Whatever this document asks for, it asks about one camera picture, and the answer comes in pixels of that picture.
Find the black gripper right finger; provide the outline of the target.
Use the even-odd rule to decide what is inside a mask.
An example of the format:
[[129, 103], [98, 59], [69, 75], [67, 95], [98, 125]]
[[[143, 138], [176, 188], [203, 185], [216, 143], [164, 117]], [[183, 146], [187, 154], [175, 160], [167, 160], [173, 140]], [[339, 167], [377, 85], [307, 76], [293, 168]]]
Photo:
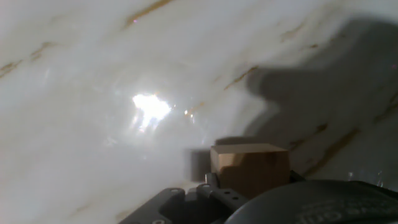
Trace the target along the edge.
[[304, 180], [305, 180], [305, 178], [302, 177], [300, 174], [296, 173], [294, 170], [290, 171], [289, 182], [291, 184], [295, 183], [295, 182], [301, 182]]

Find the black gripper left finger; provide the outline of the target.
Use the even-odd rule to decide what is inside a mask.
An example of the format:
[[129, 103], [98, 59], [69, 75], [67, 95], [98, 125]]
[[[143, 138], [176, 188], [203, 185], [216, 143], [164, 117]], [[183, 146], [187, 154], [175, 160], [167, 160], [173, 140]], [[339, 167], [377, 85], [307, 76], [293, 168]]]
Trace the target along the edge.
[[247, 198], [232, 189], [221, 189], [215, 173], [188, 191], [167, 188], [129, 214], [119, 224], [224, 223]]

